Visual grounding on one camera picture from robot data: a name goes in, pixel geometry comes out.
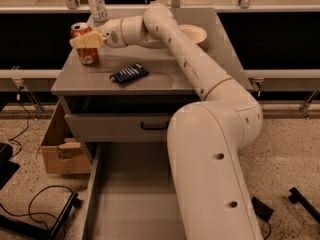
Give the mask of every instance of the white robotic arm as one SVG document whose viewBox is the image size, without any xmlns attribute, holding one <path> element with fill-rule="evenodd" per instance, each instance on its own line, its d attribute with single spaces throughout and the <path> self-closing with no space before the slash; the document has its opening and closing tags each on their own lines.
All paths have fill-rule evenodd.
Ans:
<svg viewBox="0 0 320 240">
<path fill-rule="evenodd" d="M 164 5 L 109 21 L 91 35 L 96 39 L 74 39 L 73 46 L 164 44 L 201 99 L 175 113 L 167 135 L 187 239 L 262 240 L 237 155 L 260 133 L 258 102 L 180 30 Z"/>
</svg>

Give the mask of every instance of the can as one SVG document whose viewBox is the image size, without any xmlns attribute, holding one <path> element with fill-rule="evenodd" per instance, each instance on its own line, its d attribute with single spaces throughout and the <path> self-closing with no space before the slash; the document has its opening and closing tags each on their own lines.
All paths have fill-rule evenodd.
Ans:
<svg viewBox="0 0 320 240">
<path fill-rule="evenodd" d="M 71 26 L 71 36 L 77 37 L 90 32 L 92 28 L 86 22 L 78 22 Z M 99 60 L 97 48 L 81 48 L 77 49 L 79 60 L 84 65 L 95 63 Z"/>
</svg>

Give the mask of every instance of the speckled floor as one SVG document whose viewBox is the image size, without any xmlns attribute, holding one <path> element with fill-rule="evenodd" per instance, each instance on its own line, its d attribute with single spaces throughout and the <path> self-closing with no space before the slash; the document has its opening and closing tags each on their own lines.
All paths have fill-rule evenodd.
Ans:
<svg viewBox="0 0 320 240">
<path fill-rule="evenodd" d="M 27 213 L 34 195 L 49 185 L 67 186 L 77 191 L 81 200 L 86 200 L 89 175 L 49 175 L 45 172 L 38 148 L 52 111 L 53 107 L 47 107 L 42 119 L 31 119 L 29 129 L 18 138 L 23 150 L 13 161 L 20 169 L 0 191 L 1 204 L 12 213 Z M 0 142 L 7 142 L 9 137 L 20 132 L 26 120 L 27 114 L 22 108 L 5 107 L 0 112 Z M 267 118 L 260 137 L 239 153 L 250 194 L 275 210 L 270 219 L 270 240 L 320 239 L 320 225 L 300 204 L 293 205 L 288 200 L 289 189 L 296 187 L 320 211 L 319 126 L 320 119 Z M 49 189 L 34 202 L 32 212 L 58 215 L 68 195 L 64 189 Z M 73 209 L 65 226 L 64 239 L 78 239 L 82 210 Z M 54 223 L 48 216 L 41 219 L 49 225 Z M 29 218 L 23 221 L 33 223 Z M 268 226 L 259 222 L 266 235 Z M 0 231 L 0 239 L 24 238 Z"/>
</svg>

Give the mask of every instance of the plastic bottle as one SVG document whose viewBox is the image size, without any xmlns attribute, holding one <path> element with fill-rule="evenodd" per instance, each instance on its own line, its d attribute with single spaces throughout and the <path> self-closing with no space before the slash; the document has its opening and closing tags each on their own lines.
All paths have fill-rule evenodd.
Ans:
<svg viewBox="0 0 320 240">
<path fill-rule="evenodd" d="M 107 8 L 104 0 L 88 0 L 91 16 L 95 22 L 107 21 Z"/>
</svg>

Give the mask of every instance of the power adapter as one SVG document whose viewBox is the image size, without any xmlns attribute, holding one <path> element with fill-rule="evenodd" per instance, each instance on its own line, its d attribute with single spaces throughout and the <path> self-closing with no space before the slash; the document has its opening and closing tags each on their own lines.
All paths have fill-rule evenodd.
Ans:
<svg viewBox="0 0 320 240">
<path fill-rule="evenodd" d="M 252 201 L 253 209 L 256 215 L 259 216 L 265 222 L 269 222 L 274 210 L 272 210 L 269 206 L 261 202 L 256 197 L 252 197 L 251 201 Z"/>
</svg>

